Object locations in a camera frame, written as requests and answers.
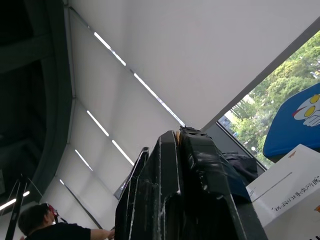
dark hair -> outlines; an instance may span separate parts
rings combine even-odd
[[[21,232],[28,236],[31,231],[43,224],[44,217],[48,213],[49,207],[46,203],[31,206],[24,210],[19,217],[18,226]]]

cardboard box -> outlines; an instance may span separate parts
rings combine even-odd
[[[320,240],[320,153],[300,144],[246,188],[269,240]]]

man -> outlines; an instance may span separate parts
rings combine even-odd
[[[114,237],[115,231],[89,229],[77,224],[53,224],[55,217],[48,204],[29,207],[20,214],[18,226],[25,240],[105,240]]]

green foliage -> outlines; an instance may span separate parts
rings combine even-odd
[[[273,163],[266,159],[262,152],[272,120],[288,98],[320,80],[311,74],[320,69],[320,66],[317,66],[319,59],[320,32],[249,93],[253,102],[243,99],[231,110],[237,118],[237,123],[231,125],[231,130],[248,150],[255,147],[256,151],[251,152],[267,168]]]

man's arm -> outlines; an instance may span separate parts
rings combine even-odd
[[[104,229],[91,229],[90,240],[105,240],[111,239],[115,235],[115,230],[104,230]]]

